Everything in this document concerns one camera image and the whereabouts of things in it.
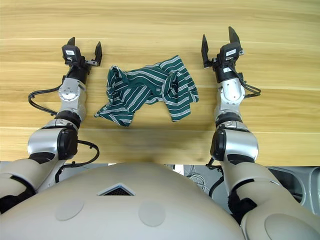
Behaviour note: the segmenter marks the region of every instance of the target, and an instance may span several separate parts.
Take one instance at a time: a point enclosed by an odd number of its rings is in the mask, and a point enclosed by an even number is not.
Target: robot
[[[121,163],[79,173],[59,182],[63,168],[93,162],[96,145],[78,140],[86,109],[86,81],[91,66],[99,66],[101,44],[88,61],[75,38],[62,47],[68,73],[62,84],[30,94],[34,107],[56,117],[34,132],[29,157],[0,171],[0,238],[50,239],[320,239],[320,219],[303,208],[265,167],[255,163],[258,141],[243,123],[240,104],[260,95],[236,71],[244,54],[236,32],[212,60],[202,39],[205,68],[217,79],[216,130],[210,153],[219,161],[232,215],[212,201],[186,177],[151,162]],[[37,105],[36,94],[58,91],[59,112]],[[97,150],[85,163],[65,164],[77,153],[78,143]]]

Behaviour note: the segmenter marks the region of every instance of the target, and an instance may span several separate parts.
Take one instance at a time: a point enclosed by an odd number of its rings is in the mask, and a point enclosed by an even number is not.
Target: striped shirt
[[[112,66],[107,76],[106,94],[108,103],[94,116],[126,127],[144,103],[164,102],[172,121],[176,122],[191,113],[190,103],[199,100],[196,85],[178,55],[127,72]]]

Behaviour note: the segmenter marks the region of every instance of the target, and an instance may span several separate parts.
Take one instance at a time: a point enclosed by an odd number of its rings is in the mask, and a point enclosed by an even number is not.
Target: sticker
[[[231,69],[230,69],[229,67],[225,67],[225,68],[223,69],[223,72],[224,72],[224,73],[231,72]]]
[[[65,53],[67,55],[75,55],[75,52],[74,51],[71,51],[71,50],[65,50]]]
[[[229,55],[235,54],[235,53],[236,53],[236,50],[233,49],[233,50],[231,50],[231,51],[227,51],[226,54],[225,54],[225,56],[228,57]]]

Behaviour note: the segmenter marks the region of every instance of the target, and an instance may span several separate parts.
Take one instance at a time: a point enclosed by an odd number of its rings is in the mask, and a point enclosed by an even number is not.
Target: robotic arm
[[[0,171],[0,213],[41,192],[54,184],[61,166],[77,153],[78,130],[86,116],[86,81],[91,66],[99,66],[102,60],[100,42],[95,48],[95,59],[85,60],[75,46],[72,37],[62,47],[65,64],[69,71],[62,84],[49,90],[40,90],[28,96],[29,103],[55,118],[35,131],[29,138],[29,157],[6,165]],[[59,112],[42,107],[32,101],[35,95],[58,91],[61,108]]]
[[[258,141],[243,123],[239,107],[244,98],[259,96],[261,90],[248,85],[236,71],[244,51],[231,27],[229,39],[212,60],[205,35],[202,39],[203,65],[213,68],[218,83],[209,165],[220,161],[228,205],[246,239],[317,239],[319,218],[298,204],[268,169],[255,163]]]

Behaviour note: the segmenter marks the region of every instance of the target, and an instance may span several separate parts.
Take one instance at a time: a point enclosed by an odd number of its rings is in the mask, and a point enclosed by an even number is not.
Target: wood grain
[[[32,108],[28,94],[53,88],[68,70],[61,46],[70,37],[87,59],[101,42],[102,64],[87,81],[87,117],[79,138],[96,143],[100,163],[154,161],[205,164],[214,132],[216,78],[203,69],[202,34],[209,56],[237,31],[245,55],[237,70],[262,89],[245,99],[241,114],[259,141],[257,163],[265,166],[320,165],[320,2],[317,0],[92,0],[0,2],[0,161],[25,158],[30,134],[52,117]],[[179,54],[200,101],[191,115],[171,122],[163,103],[144,105],[123,128],[94,118],[107,102],[111,65],[123,70]],[[58,110],[57,93],[36,101]],[[75,161],[93,156],[79,147]]]

